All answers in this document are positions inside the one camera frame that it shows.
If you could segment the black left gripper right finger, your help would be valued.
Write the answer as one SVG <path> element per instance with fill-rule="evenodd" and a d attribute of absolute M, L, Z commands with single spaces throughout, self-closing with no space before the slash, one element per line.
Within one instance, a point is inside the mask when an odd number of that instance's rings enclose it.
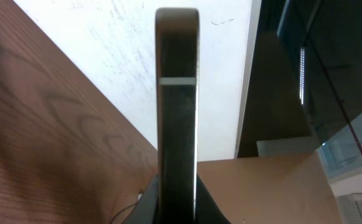
<path fill-rule="evenodd" d="M 229 220 L 216 205 L 199 176 L 197 176 L 196 179 L 196 223 L 230 224 Z"/>

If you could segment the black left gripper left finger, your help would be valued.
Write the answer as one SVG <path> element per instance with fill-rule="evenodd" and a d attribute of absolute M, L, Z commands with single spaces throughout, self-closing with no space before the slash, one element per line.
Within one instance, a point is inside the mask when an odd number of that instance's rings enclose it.
<path fill-rule="evenodd" d="M 123 224 L 157 224 L 158 212 L 158 176 L 154 176 L 134 209 L 122 222 Z"/>

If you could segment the gold Galaxy smartphone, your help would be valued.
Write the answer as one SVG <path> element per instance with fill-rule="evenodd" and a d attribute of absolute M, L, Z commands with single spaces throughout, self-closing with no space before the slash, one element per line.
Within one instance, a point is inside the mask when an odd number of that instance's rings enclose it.
<path fill-rule="evenodd" d="M 159 222 L 196 220 L 199 11 L 155 15 Z"/>

